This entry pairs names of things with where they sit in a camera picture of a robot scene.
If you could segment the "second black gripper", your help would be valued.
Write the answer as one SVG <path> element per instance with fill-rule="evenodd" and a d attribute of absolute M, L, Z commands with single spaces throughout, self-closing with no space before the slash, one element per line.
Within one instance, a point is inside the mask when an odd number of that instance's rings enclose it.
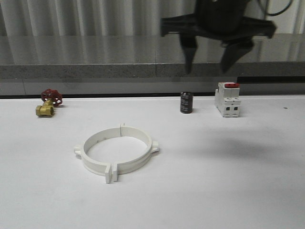
<path fill-rule="evenodd" d="M 192 14 L 162 18 L 161 36 L 177 33 L 185 58 L 185 71 L 191 73 L 197 51 L 196 37 L 228 42 L 220 66 L 226 73 L 254 46 L 254 36 L 272 38 L 276 25 L 272 21 L 245 16 L 247 0 L 198 0 Z"/>

